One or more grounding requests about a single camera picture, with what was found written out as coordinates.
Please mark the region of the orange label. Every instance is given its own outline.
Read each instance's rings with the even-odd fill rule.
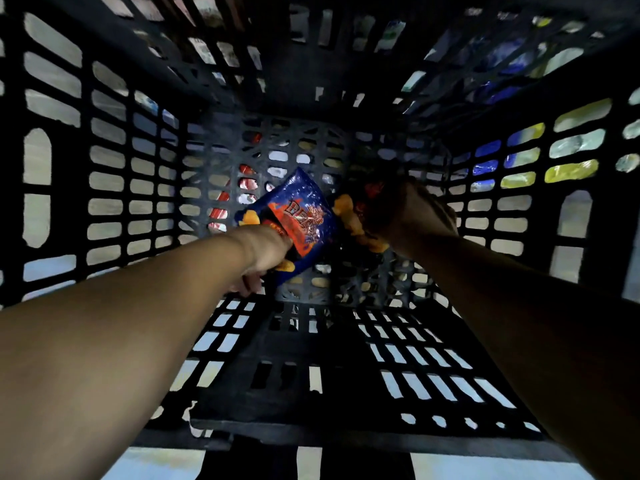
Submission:
[[[324,211],[320,207],[300,205],[301,199],[286,204],[271,202],[269,208],[293,240],[298,254],[306,256],[318,241],[317,227],[324,222]]]

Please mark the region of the forearm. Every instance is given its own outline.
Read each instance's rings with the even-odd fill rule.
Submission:
[[[0,477],[99,477],[248,258],[214,237],[3,311]]]
[[[594,472],[624,464],[640,432],[628,327],[639,307],[458,237],[423,237],[412,250],[554,437]]]

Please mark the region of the blue package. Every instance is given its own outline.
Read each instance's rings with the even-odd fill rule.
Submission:
[[[239,225],[268,225],[293,240],[292,248],[276,268],[276,286],[311,267],[338,229],[322,191],[300,167],[282,185],[236,212],[235,219]]]

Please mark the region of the dark snack bag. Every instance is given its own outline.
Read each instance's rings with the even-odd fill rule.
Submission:
[[[268,225],[293,241],[284,261],[275,268],[276,286],[311,267],[337,230],[320,188],[301,168],[282,185],[238,211],[235,218],[238,225]]]

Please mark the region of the right arm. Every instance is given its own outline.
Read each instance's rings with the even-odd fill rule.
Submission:
[[[417,186],[391,201],[402,211],[377,233],[433,277],[554,439],[597,478],[635,477],[640,347],[631,323],[640,305],[460,238],[443,218],[450,212]]]

